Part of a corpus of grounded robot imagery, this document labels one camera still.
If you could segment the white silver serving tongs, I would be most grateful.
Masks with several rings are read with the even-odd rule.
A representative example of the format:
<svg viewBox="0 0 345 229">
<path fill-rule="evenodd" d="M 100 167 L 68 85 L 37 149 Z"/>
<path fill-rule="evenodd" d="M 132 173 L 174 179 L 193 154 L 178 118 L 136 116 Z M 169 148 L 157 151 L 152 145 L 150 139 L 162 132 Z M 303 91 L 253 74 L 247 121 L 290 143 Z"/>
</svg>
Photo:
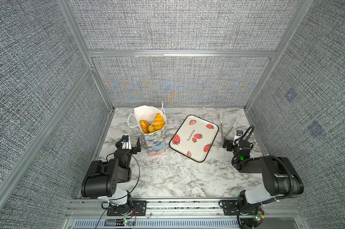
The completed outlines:
<svg viewBox="0 0 345 229">
<path fill-rule="evenodd" d="M 226 125 L 224 125 L 223 123 L 223 113 L 222 111 L 220 111 L 220 127 L 221 127 L 221 140 L 222 142 L 224 142 L 225 139 L 227 139 L 231 132 L 233 131 L 234 127 L 236 126 L 236 124 L 238 123 L 240 116 L 236 119 L 236 121 L 230 126 L 230 128 L 226 128 Z"/>
</svg>

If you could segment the long fake bread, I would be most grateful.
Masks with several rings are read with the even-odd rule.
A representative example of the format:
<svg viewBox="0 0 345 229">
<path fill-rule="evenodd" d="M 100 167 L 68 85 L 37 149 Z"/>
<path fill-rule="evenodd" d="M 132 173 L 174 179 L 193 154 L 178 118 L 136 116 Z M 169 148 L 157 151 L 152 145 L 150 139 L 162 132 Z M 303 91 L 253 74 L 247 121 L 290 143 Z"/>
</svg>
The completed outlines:
<svg viewBox="0 0 345 229">
<path fill-rule="evenodd" d="M 141 120 L 140 121 L 140 126 L 141 126 L 141 130 L 144 134 L 148 134 L 150 131 L 149 131 L 149 124 L 147 121 L 145 120 Z"/>
</svg>

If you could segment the floral white paper bag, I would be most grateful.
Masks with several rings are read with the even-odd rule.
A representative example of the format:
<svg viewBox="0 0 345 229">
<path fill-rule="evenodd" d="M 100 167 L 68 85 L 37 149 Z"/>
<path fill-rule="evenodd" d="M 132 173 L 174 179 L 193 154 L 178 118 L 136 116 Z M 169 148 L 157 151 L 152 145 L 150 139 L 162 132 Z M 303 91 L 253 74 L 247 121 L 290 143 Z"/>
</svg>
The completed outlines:
<svg viewBox="0 0 345 229">
<path fill-rule="evenodd" d="M 138 124 L 135 126 L 130 125 L 130 122 L 127 122 L 127 124 L 130 128 L 139 128 L 143 134 L 149 155 L 153 157 L 165 152 L 167 120 L 164 103 L 161 103 L 160 108 L 154 106 L 136 107 L 127 119 L 130 119 L 132 116 Z"/>
</svg>

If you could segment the fake croissant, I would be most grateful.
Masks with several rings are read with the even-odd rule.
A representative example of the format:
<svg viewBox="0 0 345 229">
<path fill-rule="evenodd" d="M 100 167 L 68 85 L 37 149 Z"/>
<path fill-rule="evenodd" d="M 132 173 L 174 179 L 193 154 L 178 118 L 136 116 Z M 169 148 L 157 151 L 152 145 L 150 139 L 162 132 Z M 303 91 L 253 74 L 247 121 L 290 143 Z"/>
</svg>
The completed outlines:
<svg viewBox="0 0 345 229">
<path fill-rule="evenodd" d="M 157 113 L 154 121 L 149 126 L 150 133 L 158 131 L 165 126 L 165 121 L 160 113 Z"/>
</svg>

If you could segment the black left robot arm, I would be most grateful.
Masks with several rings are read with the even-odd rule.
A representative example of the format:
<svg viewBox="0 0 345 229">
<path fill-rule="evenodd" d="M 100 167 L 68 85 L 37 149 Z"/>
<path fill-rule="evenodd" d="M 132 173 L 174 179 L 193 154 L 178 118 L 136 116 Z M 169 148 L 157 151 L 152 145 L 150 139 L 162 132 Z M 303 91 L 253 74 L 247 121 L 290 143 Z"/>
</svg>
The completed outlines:
<svg viewBox="0 0 345 229">
<path fill-rule="evenodd" d="M 134 156 L 141 152 L 141 144 L 138 139 L 133 147 L 130 137 L 123 135 L 116 143 L 116 148 L 115 152 L 110 154 L 114 158 L 91 162 L 81 185 L 81 195 L 83 198 L 99 199 L 107 203 L 109 216 L 129 216 L 136 211 L 131 191 L 123 190 L 118 184 L 130 182 L 130 163 Z"/>
</svg>

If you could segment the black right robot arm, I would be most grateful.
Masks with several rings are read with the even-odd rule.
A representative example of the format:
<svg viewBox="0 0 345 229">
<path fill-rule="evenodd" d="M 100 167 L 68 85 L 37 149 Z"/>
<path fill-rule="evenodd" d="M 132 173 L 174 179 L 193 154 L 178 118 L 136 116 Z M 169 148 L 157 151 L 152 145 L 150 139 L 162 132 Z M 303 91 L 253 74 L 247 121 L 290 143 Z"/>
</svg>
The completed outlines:
<svg viewBox="0 0 345 229">
<path fill-rule="evenodd" d="M 232 166 L 239 173 L 261 174 L 263 182 L 258 186 L 239 193 L 236 203 L 224 202 L 226 215 L 254 214 L 259 207 L 302 194 L 304 185 L 287 157 L 251 157 L 254 144 L 243 139 L 225 139 L 223 148 L 233 153 Z"/>
</svg>

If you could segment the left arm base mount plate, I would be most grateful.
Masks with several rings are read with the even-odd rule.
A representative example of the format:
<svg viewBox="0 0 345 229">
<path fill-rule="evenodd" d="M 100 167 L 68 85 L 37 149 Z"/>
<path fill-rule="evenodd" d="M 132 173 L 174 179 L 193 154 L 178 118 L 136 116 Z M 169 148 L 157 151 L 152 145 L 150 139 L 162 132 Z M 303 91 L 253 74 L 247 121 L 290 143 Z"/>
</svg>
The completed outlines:
<svg viewBox="0 0 345 229">
<path fill-rule="evenodd" d="M 110 205 L 107 210 L 107 216 L 131 217 L 132 213 L 136 216 L 145 216 L 147 210 L 147 201 L 133 200 L 121 206 Z"/>
</svg>

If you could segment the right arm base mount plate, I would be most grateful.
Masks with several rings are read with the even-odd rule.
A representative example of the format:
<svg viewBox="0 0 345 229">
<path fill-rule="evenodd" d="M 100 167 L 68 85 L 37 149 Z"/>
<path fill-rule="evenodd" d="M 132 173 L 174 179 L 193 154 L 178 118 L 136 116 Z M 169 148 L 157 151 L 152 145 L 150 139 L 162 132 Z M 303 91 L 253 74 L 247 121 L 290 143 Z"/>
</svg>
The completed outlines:
<svg viewBox="0 0 345 229">
<path fill-rule="evenodd" d="M 225 216 L 236 216 L 239 212 L 236 199 L 220 200 L 218 202 L 219 207 L 224 212 Z M 259 216 L 263 215 L 263 211 L 259 207 L 248 208 L 240 212 L 241 216 Z"/>
</svg>

